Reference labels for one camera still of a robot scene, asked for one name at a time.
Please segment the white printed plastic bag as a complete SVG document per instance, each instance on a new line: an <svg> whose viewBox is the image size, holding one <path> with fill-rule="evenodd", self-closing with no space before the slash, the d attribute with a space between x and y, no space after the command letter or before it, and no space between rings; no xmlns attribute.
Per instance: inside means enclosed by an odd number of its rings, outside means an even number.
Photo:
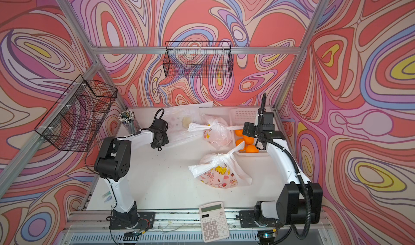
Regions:
<svg viewBox="0 0 415 245"><path fill-rule="evenodd" d="M235 158L233 148L224 154L208 154L197 165L189 166L193 177L207 186L219 189L249 186L252 178L246 174Z"/></svg>

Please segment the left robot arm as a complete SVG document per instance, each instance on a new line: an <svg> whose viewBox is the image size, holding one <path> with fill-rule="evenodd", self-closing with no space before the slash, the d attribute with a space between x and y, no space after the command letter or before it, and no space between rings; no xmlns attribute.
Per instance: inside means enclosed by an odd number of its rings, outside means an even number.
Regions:
<svg viewBox="0 0 415 245"><path fill-rule="evenodd" d="M110 230L135 229L139 227L140 216L137 203L132 197L127 173L130 170L132 146L150 145L158 151L169 143L168 122L154 118L149 128L125 138L108 137L103 140L94 171L106 180L110 194L114 199L108 218Z"/></svg>

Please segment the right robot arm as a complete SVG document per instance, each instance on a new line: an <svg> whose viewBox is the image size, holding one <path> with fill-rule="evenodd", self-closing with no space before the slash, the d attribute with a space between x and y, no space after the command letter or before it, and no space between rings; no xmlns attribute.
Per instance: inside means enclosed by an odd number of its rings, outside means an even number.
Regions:
<svg viewBox="0 0 415 245"><path fill-rule="evenodd" d="M288 148L284 134L275 129L273 113L260 108L254 123L245 122L243 134L256 139L276 162L277 175L284 186L277 200L258 201L248 217L241 211L238 218L243 228L251 222L260 228L273 227L272 232L263 232L261 245L276 245L295 234L305 239L312 224L319 223L323 189L313 183L300 169Z"/></svg>

